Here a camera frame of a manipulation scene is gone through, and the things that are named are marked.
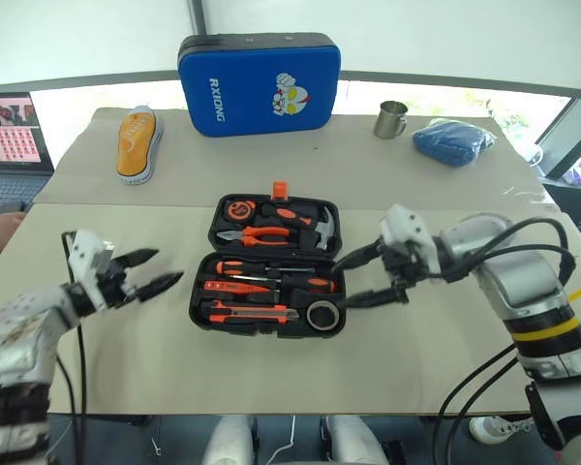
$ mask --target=black tool case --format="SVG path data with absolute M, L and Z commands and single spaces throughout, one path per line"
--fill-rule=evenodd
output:
M 254 213 L 246 217 L 246 211 L 241 210 L 243 202 L 251 202 Z M 238 215 L 229 217 L 230 210 L 239 205 Z M 321 235 L 319 232 L 309 228 L 298 228 L 295 225 L 284 224 L 278 216 L 265 216 L 263 213 L 270 213 L 271 208 L 283 208 L 296 212 L 303 219 L 316 219 L 317 222 L 326 221 L 326 209 L 331 214 L 333 223 L 332 236 L 326 242 L 326 249 L 322 250 L 317 245 Z M 285 223 L 295 220 L 284 220 Z M 220 232 L 242 231 L 246 227 L 283 227 L 290 231 L 289 237 L 279 235 L 264 235 L 259 240 L 266 241 L 287 241 L 289 245 L 254 245 L 246 246 L 240 240 L 225 240 L 218 236 Z M 345 281 L 342 272 L 332 273 L 331 267 L 334 265 L 334 257 L 342 247 L 342 237 L 340 235 L 340 217 L 338 208 L 330 201 L 316 199 L 303 199 L 286 197 L 286 193 L 280 197 L 265 195 L 231 194 L 223 197 L 217 205 L 215 215 L 209 229 L 208 238 L 215 252 L 204 257 L 199 265 L 192 298 L 190 301 L 189 314 L 192 321 L 203 329 L 217 329 L 232 334 L 255 335 L 258 333 L 277 332 L 278 337 L 301 338 L 301 337 L 331 337 L 342 330 L 346 322 L 346 310 L 335 306 L 336 302 L 345 297 Z M 220 274 L 219 262 L 241 261 L 245 264 L 257 264 L 271 269 L 263 274 L 253 272 L 243 272 L 243 275 L 266 277 L 271 280 L 282 280 L 282 283 L 275 281 L 252 281 L 229 278 Z M 277 268 L 313 268 L 311 272 L 289 272 L 279 271 Z M 306 290 L 296 287 L 293 280 L 299 279 L 305 282 L 307 279 L 317 278 L 327 283 L 327 291 L 323 289 Z M 247 284 L 251 286 L 267 287 L 270 293 L 256 294 L 230 294 L 219 290 L 206 290 L 204 288 L 207 281 L 224 281 L 231 283 Z M 223 322 L 211 321 L 210 313 L 218 310 L 211 309 L 214 305 L 237 304 L 237 305 L 286 305 L 289 309 L 297 311 L 298 318 L 293 321 L 280 323 L 277 319 L 255 319 L 255 318 L 226 318 Z M 315 304 L 310 311 L 311 321 L 321 329 L 315 329 L 308 323 L 308 308 L 314 302 L 327 301 L 334 304 L 335 312 L 331 307 Z

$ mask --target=black cable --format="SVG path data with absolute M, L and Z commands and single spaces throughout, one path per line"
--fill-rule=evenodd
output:
M 86 412 L 88 408 L 88 383 L 86 378 L 86 352 L 84 351 L 84 334 L 81 330 L 81 325 L 77 327 L 77 344 L 79 346 L 79 369 L 81 379 L 81 406 L 80 406 L 80 422 L 79 422 L 79 441 L 81 448 L 79 456 L 81 465 L 84 465 L 84 457 L 86 454 L 86 436 L 87 436 L 87 418 Z
M 463 417 L 472 407 L 474 402 L 478 399 L 480 395 L 484 393 L 486 389 L 491 387 L 497 380 L 499 380 L 510 368 L 512 368 L 516 363 L 518 363 L 518 359 L 515 357 L 511 361 L 509 361 L 504 367 L 491 376 L 482 386 L 480 386 L 476 392 L 469 398 L 467 403 L 463 406 L 463 409 L 458 413 L 456 419 L 454 420 L 454 424 L 452 424 L 452 428 L 449 430 L 449 434 L 447 435 L 447 440 L 445 441 L 445 463 L 446 465 L 451 465 L 452 463 L 452 444 L 454 442 L 454 436 L 456 436 L 456 431 L 458 431 L 458 427 L 460 426 L 461 422 L 463 421 Z
M 522 230 L 523 228 L 527 228 L 530 225 L 534 225 L 534 224 L 538 224 L 538 223 L 546 223 L 549 224 L 550 226 L 552 226 L 557 234 L 558 234 L 558 238 L 560 240 L 560 248 L 561 249 L 568 249 L 568 238 L 566 236 L 566 230 L 564 229 L 564 226 L 562 225 L 562 223 L 560 223 L 557 220 L 554 220 L 552 218 L 530 218 L 527 220 L 523 220 L 519 223 L 516 223 L 515 225 L 511 226 L 510 228 L 506 229 L 505 231 L 501 232 L 500 234 L 496 235 L 495 237 L 493 237 L 491 240 L 489 240 L 486 244 L 484 244 L 482 247 L 480 247 L 479 249 L 475 250 L 473 253 L 471 253 L 469 256 L 467 256 L 466 258 L 464 258 L 463 260 L 461 260 L 459 263 L 457 263 L 455 266 L 448 268 L 446 270 L 444 270 L 442 273 L 439 274 L 428 274 L 427 277 L 429 278 L 447 278 L 447 277 L 451 277 L 451 276 L 456 276 L 456 275 L 460 275 L 460 276 L 466 276 L 467 274 L 469 274 L 469 271 L 475 266 L 474 263 L 477 263 L 478 260 L 480 260 L 481 263 L 483 260 L 487 260 L 487 259 L 482 259 L 482 257 L 484 257 L 487 253 L 489 253 L 491 251 L 491 249 L 493 249 L 495 246 L 499 245 L 501 242 L 503 242 L 504 240 L 506 240 L 508 237 L 510 237 L 511 235 L 513 235 L 514 233 L 516 233 L 519 230 Z M 562 283 L 562 285 L 565 285 L 567 280 L 569 279 L 570 275 L 572 274 L 572 271 L 574 270 L 574 258 L 572 257 L 572 260 L 570 260 L 569 258 L 572 257 L 572 255 L 570 254 L 565 255 L 562 254 L 562 260 L 560 261 L 560 282 Z
M 445 401 L 442 404 L 442 407 L 439 409 L 439 414 L 437 416 L 437 423 L 435 424 L 435 429 L 433 429 L 433 442 L 432 442 L 433 465 L 437 465 L 437 438 L 439 435 L 439 429 L 440 429 L 441 424 L 443 422 L 443 418 L 445 417 L 445 410 L 447 409 L 447 406 L 449 405 L 449 403 L 452 401 L 454 396 L 456 396 L 456 394 L 458 394 L 461 391 L 461 389 L 464 388 L 471 380 L 473 380 L 477 375 L 482 373 L 484 370 L 489 368 L 491 365 L 493 365 L 494 363 L 499 361 L 501 358 L 505 357 L 512 350 L 514 350 L 514 344 L 510 344 L 505 349 L 503 349 L 501 352 L 499 352 L 495 356 L 492 356 L 491 358 L 486 360 L 484 363 L 482 363 L 480 366 L 478 366 L 476 368 L 476 370 L 474 370 L 474 372 L 472 372 L 467 378 L 465 378 L 463 381 L 461 381 L 459 383 L 459 385 L 457 387 L 455 387 L 451 391 L 451 393 L 447 396 L 447 398 L 445 399 Z
M 562 259 L 560 261 L 560 282 L 563 286 L 566 285 L 570 279 L 570 276 L 572 276 L 574 268 L 576 267 L 576 260 L 574 259 L 574 255 L 572 255 L 569 250 L 552 244 L 523 244 L 494 250 L 481 257 L 471 260 L 469 270 L 472 270 L 482 262 L 498 257 L 499 255 L 511 254 L 513 252 L 523 252 L 526 250 L 548 250 L 562 254 Z
M 56 357 L 56 362 L 58 363 L 58 367 L 62 372 L 62 375 L 65 377 L 65 382 L 67 383 L 67 389 L 69 390 L 69 403 L 71 404 L 71 423 L 72 423 L 72 431 L 74 433 L 74 450 L 75 456 L 79 457 L 79 435 L 77 434 L 77 413 L 76 413 L 76 397 L 74 396 L 74 386 L 71 383 L 71 377 L 67 372 L 67 368 L 65 368 L 65 364 L 62 362 L 60 356 Z
M 69 250 L 69 244 L 67 238 L 73 236 L 73 232 L 63 232 L 60 235 L 62 241 L 62 248 L 65 253 L 65 259 L 67 260 L 67 271 L 69 272 L 69 281 L 73 284 L 74 274 L 69 265 L 69 257 L 71 256 L 71 251 Z M 77 424 L 74 424 L 75 430 L 78 430 L 79 434 L 79 451 L 76 455 L 76 464 L 84 465 L 84 458 L 86 454 L 86 435 L 87 435 L 87 424 L 86 424 L 86 410 L 88 407 L 88 382 L 86 379 L 86 352 L 84 351 L 84 334 L 82 332 L 81 324 L 77 326 L 77 345 L 79 347 L 79 370 L 80 370 L 80 393 L 81 393 L 81 405 L 79 409 L 79 428 Z

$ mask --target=blue towel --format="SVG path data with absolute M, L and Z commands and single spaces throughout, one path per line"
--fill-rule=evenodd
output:
M 495 143 L 495 136 L 473 124 L 438 118 L 413 134 L 417 150 L 453 167 L 463 167 Z

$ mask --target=table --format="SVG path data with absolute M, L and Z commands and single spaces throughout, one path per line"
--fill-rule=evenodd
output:
M 420 213 L 437 233 L 472 212 Z M 522 219 L 520 213 L 502 213 Z M 341 253 L 374 240 L 381 216 L 378 210 L 342 210 Z M 581 287 L 581 236 L 564 214 L 551 216 L 567 227 L 578 259 L 567 288 L 572 292 Z M 134 283 L 185 270 L 165 294 L 84 321 L 90 413 L 435 414 L 464 376 L 509 343 L 473 278 L 451 285 L 420 283 L 410 290 L 412 303 L 406 306 L 350 311 L 347 326 L 331 339 L 204 331 L 191 322 L 187 306 L 198 264 L 212 251 L 206 239 L 212 217 L 210 207 L 37 204 L 1 256 L 0 307 L 22 291 L 66 281 L 59 234 L 75 228 L 113 241 L 116 254 L 159 248 L 157 257 L 130 272 Z M 520 238 L 556 241 L 543 226 L 523 230 Z M 350 294 L 388 284 L 378 261 L 346 277 Z M 581 299 L 574 308 L 581 319 Z M 59 350 L 78 384 L 73 331 Z M 526 383 L 515 367 L 472 412 L 528 410 Z M 51 399 L 52 412 L 68 411 L 60 375 Z M 463 401 L 453 402 L 449 411 L 458 411 Z
M 537 174 L 490 118 L 458 118 L 498 136 L 467 167 L 454 169 L 415 150 L 412 132 L 432 119 L 409 116 L 405 133 L 372 135 L 376 116 L 333 115 L 321 129 L 207 138 L 185 110 L 157 112 L 165 132 L 156 172 L 145 184 L 123 185 L 115 174 L 118 128 L 126 109 L 99 109 L 36 197 L 37 203 L 214 206 L 230 193 L 268 194 L 273 180 L 290 194 L 327 199 L 343 209 L 522 209 L 549 198 Z

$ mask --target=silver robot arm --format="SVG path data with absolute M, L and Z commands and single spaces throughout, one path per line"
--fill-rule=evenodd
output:
M 334 270 L 355 268 L 381 256 L 391 288 L 352 295 L 341 304 L 407 303 L 406 289 L 421 280 L 454 282 L 474 274 L 532 378 L 526 394 L 540 436 L 550 448 L 564 450 L 566 465 L 581 465 L 581 325 L 550 264 L 535 250 L 520 250 L 467 266 L 469 257 L 512 227 L 498 215 L 476 215 L 431 236 L 417 213 L 393 205 L 380 226 L 377 241 L 348 254 Z M 513 238 L 509 235 L 489 251 L 505 247 Z M 563 261 L 561 277 L 573 269 L 573 260 Z
M 162 293 L 182 275 L 166 274 L 138 289 L 126 283 L 126 270 L 157 250 L 114 260 L 112 252 L 111 243 L 78 231 L 69 257 L 75 282 L 20 295 L 0 311 L 0 463 L 47 463 L 48 395 L 60 337 L 88 315 Z

